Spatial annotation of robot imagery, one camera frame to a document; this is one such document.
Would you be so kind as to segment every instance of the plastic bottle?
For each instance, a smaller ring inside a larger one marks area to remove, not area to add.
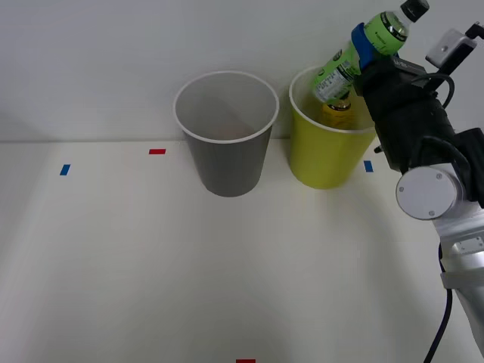
[[[355,112],[349,101],[349,92],[332,104],[322,104],[318,122],[334,129],[353,129],[355,126]]]
[[[410,24],[415,23],[429,10],[427,0],[407,0],[396,11],[384,11],[365,24],[365,35],[370,43],[383,55],[395,54],[408,37]],[[345,50],[340,50],[314,80],[313,93],[321,102],[335,101],[351,88],[353,79],[361,74],[359,56],[349,41]]]

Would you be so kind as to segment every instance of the table surface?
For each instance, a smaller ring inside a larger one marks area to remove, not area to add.
[[[0,144],[0,361],[423,361],[445,305],[432,224],[399,209],[383,155],[316,191],[287,146],[222,198],[180,141]],[[434,362],[475,361],[455,299]]]

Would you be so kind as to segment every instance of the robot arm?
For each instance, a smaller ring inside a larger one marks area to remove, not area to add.
[[[450,290],[456,291],[484,356],[484,134],[455,134],[445,112],[454,91],[449,75],[476,47],[477,36],[484,38],[478,23],[465,35],[447,32],[427,55],[438,73],[399,57],[377,57],[355,80],[355,90],[375,122],[376,151],[402,173],[400,207],[432,221],[439,234],[443,285],[450,300]],[[450,92],[442,105],[436,89],[443,82]]]

